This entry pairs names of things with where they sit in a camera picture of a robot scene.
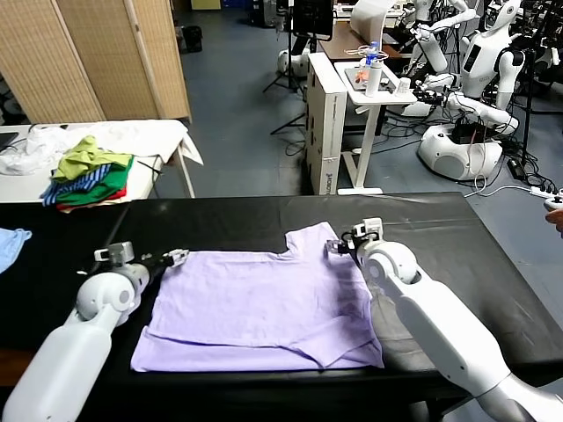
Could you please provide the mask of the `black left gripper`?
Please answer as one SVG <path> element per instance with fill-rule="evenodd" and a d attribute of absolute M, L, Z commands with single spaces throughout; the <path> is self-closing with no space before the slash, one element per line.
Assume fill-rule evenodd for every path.
<path fill-rule="evenodd" d="M 188 250 L 175 249 L 166 255 L 143 254 L 134 260 L 135 264 L 144 266 L 150 275 L 162 275 L 169 267 L 181 266 L 186 262 Z"/>

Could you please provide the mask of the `bare person hand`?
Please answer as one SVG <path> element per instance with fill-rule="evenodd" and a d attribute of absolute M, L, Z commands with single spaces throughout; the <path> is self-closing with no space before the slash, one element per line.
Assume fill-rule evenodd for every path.
<path fill-rule="evenodd" d="M 552 224 L 555 229 L 559 232 L 560 236 L 563 237 L 563 209 L 553 209 L 545 215 L 545 220 Z"/>

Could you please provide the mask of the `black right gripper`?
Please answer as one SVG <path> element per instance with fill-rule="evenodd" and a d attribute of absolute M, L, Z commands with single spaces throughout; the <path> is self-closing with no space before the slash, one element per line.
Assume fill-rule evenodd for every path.
<path fill-rule="evenodd" d="M 357 256 L 357 236 L 352 232 L 344 232 L 340 240 L 329 240 L 325 247 L 329 254 L 345 255 L 347 253 L 355 258 Z"/>

